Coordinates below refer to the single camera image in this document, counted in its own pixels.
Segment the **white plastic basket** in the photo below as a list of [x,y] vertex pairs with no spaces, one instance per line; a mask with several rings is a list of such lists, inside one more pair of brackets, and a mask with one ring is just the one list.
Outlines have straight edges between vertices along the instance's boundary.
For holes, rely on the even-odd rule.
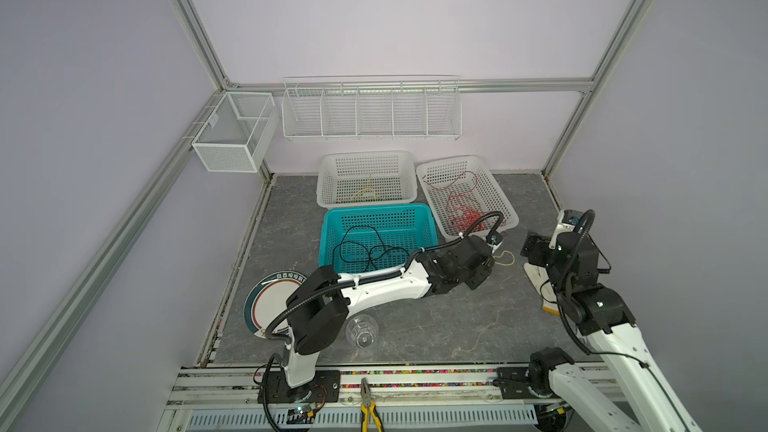
[[415,171],[437,227],[446,240],[456,239],[488,212],[503,214],[499,232],[518,226],[518,214],[481,158],[440,159],[420,164]]
[[406,151],[342,153],[322,158],[316,201],[325,209],[416,200],[413,157]]

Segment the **white work glove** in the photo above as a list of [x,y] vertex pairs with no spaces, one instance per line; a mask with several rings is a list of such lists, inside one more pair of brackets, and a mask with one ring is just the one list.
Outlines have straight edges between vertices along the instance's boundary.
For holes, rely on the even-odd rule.
[[546,269],[530,263],[525,263],[523,265],[523,270],[531,285],[541,298],[542,309],[545,312],[558,315],[559,311],[556,294],[550,284]]

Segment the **round tape plate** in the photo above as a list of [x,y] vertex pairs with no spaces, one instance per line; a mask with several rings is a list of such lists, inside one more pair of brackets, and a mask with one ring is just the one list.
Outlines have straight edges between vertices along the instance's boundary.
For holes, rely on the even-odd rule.
[[286,308],[290,295],[306,281],[307,277],[293,270],[283,270],[262,278],[248,293],[243,318],[250,333],[265,339],[267,326]]

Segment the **yellow handled pliers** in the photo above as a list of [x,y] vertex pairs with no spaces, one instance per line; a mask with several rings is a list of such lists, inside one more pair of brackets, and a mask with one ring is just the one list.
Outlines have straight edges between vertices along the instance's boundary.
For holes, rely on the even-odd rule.
[[361,395],[361,432],[368,432],[369,430],[376,432],[384,432],[385,428],[383,422],[376,409],[376,402],[374,401],[373,394],[369,381],[366,377],[361,379],[360,384]]

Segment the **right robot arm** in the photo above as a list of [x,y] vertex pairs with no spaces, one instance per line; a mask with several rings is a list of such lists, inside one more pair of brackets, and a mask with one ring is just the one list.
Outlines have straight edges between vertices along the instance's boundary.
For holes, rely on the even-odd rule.
[[500,388],[522,385],[535,397],[552,400],[552,405],[536,412],[539,430],[563,430],[564,407],[595,431],[699,430],[652,357],[622,297],[599,284],[600,251],[584,229],[552,238],[532,233],[521,254],[546,272],[567,334],[583,353],[605,362],[632,409],[625,413],[570,355],[549,347],[531,355],[525,375],[499,376],[494,381]]

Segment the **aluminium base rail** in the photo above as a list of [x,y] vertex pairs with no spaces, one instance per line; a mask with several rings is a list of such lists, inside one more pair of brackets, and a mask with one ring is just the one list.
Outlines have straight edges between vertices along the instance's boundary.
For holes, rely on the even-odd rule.
[[182,370],[160,431],[358,431],[368,382],[388,431],[535,431],[577,428],[564,400],[541,398],[522,363],[331,365],[289,388],[262,366]]

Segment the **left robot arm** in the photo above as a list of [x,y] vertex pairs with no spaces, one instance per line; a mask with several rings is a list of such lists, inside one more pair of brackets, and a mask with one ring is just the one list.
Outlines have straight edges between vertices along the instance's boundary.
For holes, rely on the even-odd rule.
[[495,264],[503,241],[491,231],[464,233],[447,244],[419,248],[402,265],[362,274],[338,274],[331,266],[315,270],[286,299],[286,309],[264,329],[284,343],[278,356],[284,384],[297,389],[315,377],[319,353],[339,335],[348,317],[401,300],[443,295],[464,284],[478,288]]

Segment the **white plastic basket left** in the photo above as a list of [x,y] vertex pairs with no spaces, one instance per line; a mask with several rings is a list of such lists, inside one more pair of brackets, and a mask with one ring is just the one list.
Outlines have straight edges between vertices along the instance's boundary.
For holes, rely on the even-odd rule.
[[416,200],[413,157],[406,151],[342,153],[322,158],[316,201],[325,209]]

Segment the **white mesh wall box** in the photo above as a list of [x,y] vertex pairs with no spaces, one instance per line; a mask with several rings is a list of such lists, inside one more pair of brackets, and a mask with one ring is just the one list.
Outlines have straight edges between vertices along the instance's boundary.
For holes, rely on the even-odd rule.
[[209,172],[258,173],[278,124],[272,94],[224,92],[192,146]]

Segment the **teal plastic basket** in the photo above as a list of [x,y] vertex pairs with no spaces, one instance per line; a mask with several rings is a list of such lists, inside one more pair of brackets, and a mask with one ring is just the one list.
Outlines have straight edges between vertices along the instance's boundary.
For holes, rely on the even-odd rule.
[[438,244],[425,204],[337,208],[324,216],[318,264],[359,274],[405,263],[411,253]]

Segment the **clear plastic cup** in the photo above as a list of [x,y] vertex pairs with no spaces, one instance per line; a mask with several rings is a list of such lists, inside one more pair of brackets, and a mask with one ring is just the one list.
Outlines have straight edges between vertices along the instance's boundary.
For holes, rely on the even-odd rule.
[[345,328],[347,341],[357,348],[372,346],[377,341],[378,335],[378,322],[368,314],[357,314],[351,317]]

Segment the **white plastic basket right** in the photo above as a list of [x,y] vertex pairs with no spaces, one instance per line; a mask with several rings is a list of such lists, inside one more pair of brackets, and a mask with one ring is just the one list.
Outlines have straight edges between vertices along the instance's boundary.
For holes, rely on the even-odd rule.
[[415,171],[437,227],[446,240],[456,239],[488,212],[503,214],[499,232],[518,226],[518,214],[481,158],[440,159],[420,164]]

